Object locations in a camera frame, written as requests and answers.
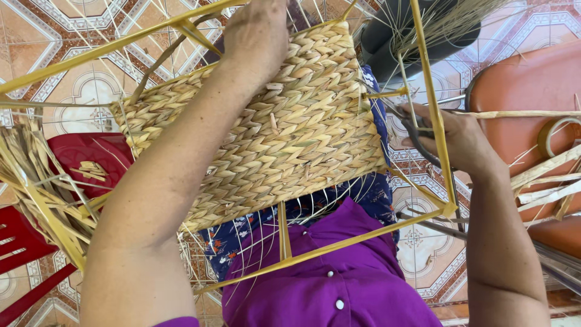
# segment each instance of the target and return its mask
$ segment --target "tiled floor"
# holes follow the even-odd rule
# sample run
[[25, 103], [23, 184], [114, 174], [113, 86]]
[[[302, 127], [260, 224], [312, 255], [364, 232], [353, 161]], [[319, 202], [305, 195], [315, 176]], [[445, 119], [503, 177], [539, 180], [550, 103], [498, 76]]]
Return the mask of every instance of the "tiled floor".
[[[206, 4], [211, 0], [201, 0]], [[194, 0], [1, 0], [0, 1], [0, 83], [4, 83], [35, 69], [57, 63], [74, 54], [94, 47], [120, 35], [133, 33], [152, 26], [169, 16], [175, 16], [196, 6]], [[349, 14], [352, 32], [364, 23], [365, 12], [378, 9], [376, 0], [362, 2]], [[302, 8], [309, 24], [338, 17], [348, 6], [344, 0], [302, 0]], [[300, 11], [291, 8], [295, 25], [307, 27]], [[211, 20], [200, 28], [206, 37], [216, 42], [226, 19]], [[440, 99], [460, 94], [472, 78], [484, 67], [518, 52], [548, 47], [581, 37], [581, 1], [529, 0], [518, 1], [498, 10], [482, 22], [480, 37], [474, 44], [432, 67], [433, 82]], [[142, 72], [146, 70], [176, 39], [176, 34], [162, 30], [129, 45], [124, 51], [114, 52], [75, 67], [66, 73], [34, 83], [10, 94], [13, 98], [66, 102], [76, 104], [105, 104], [131, 95]], [[149, 80], [149, 86], [191, 71], [204, 62], [206, 50], [185, 41], [159, 67]], [[422, 74], [411, 77], [411, 87], [417, 93], [414, 101], [425, 102]], [[448, 108], [462, 104], [452, 102]], [[447, 199], [443, 179], [437, 169], [427, 166], [415, 150], [400, 145], [405, 129], [389, 118], [394, 137], [390, 140], [389, 155], [394, 165], [414, 182], [433, 194]], [[0, 123], [11, 126], [18, 122], [17, 115], [0, 109]], [[44, 133], [47, 138], [65, 133], [117, 131], [118, 126], [106, 108], [45, 108]], [[461, 215], [468, 215], [470, 180], [466, 174], [456, 173]], [[396, 210], [416, 215], [416, 211], [433, 211], [435, 206], [421, 193], [411, 189], [400, 179], [393, 181], [393, 205]], [[7, 192], [1, 194], [2, 204], [10, 203]], [[457, 228], [456, 224], [436, 222]], [[196, 250], [191, 236], [184, 236], [182, 253], [184, 268], [192, 281], [212, 280], [214, 276]], [[429, 303], [444, 321], [444, 325], [467, 323], [467, 273], [463, 241], [439, 234], [418, 225], [401, 230], [398, 259], [408, 283]], [[22, 294], [36, 287], [40, 281], [61, 268], [65, 260], [60, 254], [31, 262], [0, 276], [0, 310], [13, 303]], [[82, 288], [81, 276], [75, 273], [53, 289], [13, 326], [47, 326], [52, 323], [77, 326], [77, 304]], [[567, 307], [570, 303], [555, 304]], [[207, 296], [196, 302], [202, 325], [221, 326], [220, 307]]]

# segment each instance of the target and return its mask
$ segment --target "braided water hyacinth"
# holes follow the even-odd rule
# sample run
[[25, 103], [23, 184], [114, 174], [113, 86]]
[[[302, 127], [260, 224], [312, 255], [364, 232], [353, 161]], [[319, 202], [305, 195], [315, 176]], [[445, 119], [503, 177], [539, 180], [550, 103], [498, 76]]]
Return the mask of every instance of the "braided water hyacinth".
[[[145, 90], [136, 104], [126, 100], [127, 123], [118, 104], [110, 107], [137, 155], [179, 119], [212, 68]], [[281, 70], [248, 104], [214, 155], [187, 227], [208, 228], [383, 169], [359, 75], [347, 22], [291, 36]]]

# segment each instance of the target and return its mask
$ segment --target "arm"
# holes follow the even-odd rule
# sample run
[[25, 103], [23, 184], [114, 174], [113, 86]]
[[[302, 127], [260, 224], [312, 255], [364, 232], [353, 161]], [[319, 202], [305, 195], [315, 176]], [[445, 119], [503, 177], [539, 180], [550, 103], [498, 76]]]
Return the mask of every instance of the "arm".
[[231, 18], [220, 64], [113, 191], [88, 252], [83, 326], [195, 316], [175, 233], [225, 135], [286, 57], [285, 4], [254, 0]]
[[[416, 107], [429, 120], [428, 107]], [[549, 326], [540, 263], [517, 212], [508, 167], [474, 117], [442, 112], [442, 118], [450, 162], [474, 184], [467, 241], [470, 325]], [[421, 142], [436, 153], [434, 140]]]

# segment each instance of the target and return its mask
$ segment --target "yellow metal frame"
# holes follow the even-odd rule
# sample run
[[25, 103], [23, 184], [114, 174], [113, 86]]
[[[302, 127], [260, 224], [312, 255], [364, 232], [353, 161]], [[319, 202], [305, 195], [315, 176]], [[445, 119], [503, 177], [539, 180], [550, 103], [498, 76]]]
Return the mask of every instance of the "yellow metal frame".
[[[84, 63], [84, 62], [96, 59], [102, 55], [108, 54], [109, 52], [120, 49], [125, 45], [128, 45], [136, 40], [139, 40], [143, 37], [146, 37], [147, 35], [152, 34], [153, 32], [155, 32], [158, 29], [161, 29], [163, 27], [168, 27], [168, 26], [172, 26], [172, 27], [179, 29], [184, 34], [186, 34], [187, 37], [195, 40], [196, 42], [198, 42], [202, 46], [204, 46], [204, 47], [206, 47], [214, 52], [217, 52], [217, 49], [215, 49], [214, 46], [203, 35], [201, 35], [199, 30], [192, 27], [193, 24], [188, 19], [191, 17], [195, 17], [195, 16], [200, 16], [200, 15], [205, 15], [208, 13], [217, 12], [219, 10], [222, 10], [222, 9], [230, 7], [230, 6], [242, 5], [246, 2], [247, 2], [247, 0], [220, 0], [217, 2], [213, 2], [209, 5], [199, 7], [197, 9], [191, 10], [187, 13], [183, 13], [179, 16], [168, 19], [161, 24], [149, 27], [147, 29], [141, 30], [141, 31], [136, 32], [136, 33], [131, 34], [131, 35], [127, 35], [123, 38], [120, 38], [116, 41], [112, 41], [112, 42], [107, 43], [105, 45], [102, 45], [98, 48], [94, 48], [94, 49], [91, 49], [89, 51], [83, 52], [83, 53], [81, 53], [75, 57], [72, 57], [70, 59], [67, 59], [65, 61], [61, 61], [59, 63], [48, 66], [46, 68], [36, 70], [28, 75], [13, 79], [13, 80], [9, 81], [8, 83], [5, 83], [5, 84], [0, 86], [0, 93], [8, 93], [8, 92], [13, 91], [15, 89], [18, 89], [20, 87], [35, 83], [36, 81], [43, 80], [43, 79], [50, 77], [54, 74], [71, 69], [75, 66], [78, 66], [78, 65]], [[353, 3], [349, 6], [347, 11], [345, 12], [345, 14], [342, 17], [340, 17], [339, 19], [335, 19], [335, 20], [321, 23], [317, 26], [313, 26], [310, 29], [303, 30], [303, 31], [298, 32], [298, 33], [305, 33], [305, 32], [308, 32], [312, 29], [318, 28], [322, 25], [344, 21], [347, 18], [347, 14], [349, 13], [351, 8], [353, 8], [353, 6], [356, 3], [357, 3], [357, 0], [353, 1]], [[434, 92], [434, 87], [432, 84], [432, 75], [430, 72], [428, 54], [426, 52], [424, 30], [422, 27], [421, 15], [420, 15], [419, 6], [418, 6], [418, 0], [411, 0], [411, 7], [412, 7], [413, 16], [414, 16], [416, 31], [418, 34], [417, 44], [418, 44], [419, 53], [420, 53], [420, 57], [421, 57], [421, 61], [422, 61], [422, 70], [424, 71], [426, 92], [428, 95], [428, 102], [429, 102], [429, 111], [430, 111], [431, 118], [432, 118], [433, 131], [434, 131], [435, 138], [436, 138], [437, 150], [438, 150], [438, 153], [440, 154], [440, 163], [442, 164], [442, 175], [444, 177], [444, 182], [446, 185], [446, 191], [448, 193], [449, 201], [448, 202], [442, 201], [441, 199], [437, 198], [435, 195], [430, 193], [428, 190], [425, 190], [421, 186], [410, 181], [403, 174], [401, 174], [398, 171], [395, 171], [391, 168], [388, 168], [388, 170], [391, 172], [391, 174], [403, 179], [404, 181], [406, 181], [407, 183], [409, 183], [410, 185], [412, 185], [413, 187], [418, 189], [420, 192], [422, 192], [428, 199], [430, 199], [430, 201], [432, 201], [438, 207], [438, 210], [427, 213], [427, 214], [423, 214], [421, 216], [418, 216], [418, 217], [415, 217], [412, 219], [408, 219], [406, 221], [395, 223], [393, 225], [386, 226], [384, 228], [380, 228], [378, 230], [374, 230], [372, 232], [369, 232], [369, 233], [366, 233], [363, 235], [352, 237], [351, 239], [347, 239], [347, 240], [343, 240], [343, 241], [340, 241], [340, 242], [337, 242], [334, 244], [330, 244], [328, 246], [316, 249], [314, 251], [311, 251], [311, 252], [308, 252], [308, 253], [305, 253], [302, 255], [298, 255], [296, 257], [292, 256], [291, 244], [290, 244], [289, 239], [288, 239], [288, 227], [284, 223], [285, 222], [284, 219], [280, 219], [279, 221], [283, 222], [281, 224], [281, 228], [280, 228], [280, 233], [282, 236], [280, 239], [280, 242], [281, 242], [281, 262], [274, 264], [274, 265], [271, 265], [271, 266], [268, 266], [268, 267], [265, 267], [265, 268], [262, 268], [262, 269], [259, 269], [256, 272], [250, 273], [250, 274], [243, 276], [243, 277], [240, 277], [240, 278], [226, 280], [225, 282], [213, 284], [209, 287], [206, 287], [204, 289], [196, 291], [195, 292], [196, 294], [201, 294], [201, 293], [207, 292], [209, 290], [218, 289], [218, 288], [223, 287], [225, 285], [230, 285], [230, 284], [233, 284], [236, 282], [240, 282], [242, 280], [253, 278], [253, 277], [256, 277], [256, 276], [259, 276], [259, 275], [262, 275], [262, 274], [265, 274], [265, 273], [268, 273], [268, 272], [271, 272], [271, 271], [274, 271], [277, 269], [286, 268], [288, 266], [309, 260], [311, 258], [315, 258], [319, 255], [323, 255], [323, 254], [329, 253], [331, 251], [335, 251], [335, 250], [338, 250], [340, 248], [344, 248], [344, 247], [350, 246], [352, 244], [356, 244], [356, 243], [362, 242], [364, 240], [371, 239], [373, 237], [377, 237], [377, 236], [380, 236], [380, 235], [383, 235], [386, 233], [390, 233], [394, 230], [403, 228], [405, 226], [412, 225], [414, 223], [424, 221], [424, 220], [429, 219], [429, 218], [433, 218], [433, 217], [436, 217], [439, 215], [449, 216], [457, 209], [456, 205], [454, 204], [456, 195], [454, 194], [454, 191], [452, 188], [452, 179], [451, 179], [452, 175], [450, 172], [450, 162], [449, 162], [449, 159], [447, 156], [447, 150], [446, 150], [444, 126], [443, 126], [442, 116], [438, 110], [437, 101], [436, 101], [436, 94]], [[387, 97], [387, 96], [403, 95], [403, 94], [409, 95], [409, 89], [407, 87], [401, 88], [401, 89], [396, 90], [396, 91], [391, 92], [391, 93], [370, 95], [370, 96], [368, 96], [368, 98]], [[19, 167], [17, 166], [17, 163], [15, 162], [15, 160], [13, 160], [11, 153], [8, 151], [8, 148], [6, 147], [6, 144], [3, 141], [0, 141], [0, 154], [2, 154], [2, 156], [4, 158], [6, 158], [6, 160], [10, 164], [11, 168], [16, 173], [16, 176], [18, 176], [19, 182], [24, 186], [24, 188], [26, 189], [26, 192], [28, 192], [28, 194], [33, 199], [33, 201], [38, 205], [38, 207], [39, 207], [40, 211], [42, 212], [42, 214], [44, 215], [44, 218], [46, 219], [47, 223], [49, 224], [51, 229], [55, 232], [56, 237], [58, 238], [58, 242], [60, 243], [59, 245], [62, 246], [62, 248], [64, 248], [66, 251], [69, 252], [69, 254], [72, 256], [71, 260], [73, 261], [73, 264], [76, 265], [77, 267], [79, 267], [82, 271], [84, 269], [85, 258], [81, 254], [80, 249], [78, 249], [75, 246], [75, 242], [71, 239], [71, 237], [74, 237], [74, 235], [70, 231], [67, 232], [67, 230], [62, 226], [62, 223], [52, 214], [50, 209], [47, 207], [47, 204], [41, 199], [40, 196], [38, 196], [38, 191], [36, 190], [36, 188], [34, 186], [32, 186], [30, 180], [22, 172], [22, 169], [19, 169]], [[89, 203], [89, 206], [91, 206], [91, 208], [93, 210], [97, 210], [98, 208], [100, 208], [104, 205], [109, 194], [110, 193], [107, 193], [99, 198], [94, 199], [93, 201], [91, 201]], [[80, 210], [83, 217], [89, 216], [89, 210], [87, 210], [87, 208], [85, 206], [79, 207], [79, 210]], [[279, 205], [279, 213], [281, 211], [284, 212], [284, 204]]]

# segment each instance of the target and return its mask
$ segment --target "woven basket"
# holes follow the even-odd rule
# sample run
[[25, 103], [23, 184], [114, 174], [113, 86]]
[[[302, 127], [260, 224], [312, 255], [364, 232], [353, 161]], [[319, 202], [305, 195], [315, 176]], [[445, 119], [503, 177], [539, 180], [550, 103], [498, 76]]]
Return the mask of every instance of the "woven basket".
[[[134, 105], [125, 100], [127, 123], [119, 104], [110, 107], [129, 145], [132, 137], [137, 155], [178, 119], [212, 69], [210, 65], [145, 90]], [[358, 77], [347, 22], [291, 36], [281, 70], [252, 99], [214, 155], [187, 227], [208, 228], [384, 169], [379, 135]]]

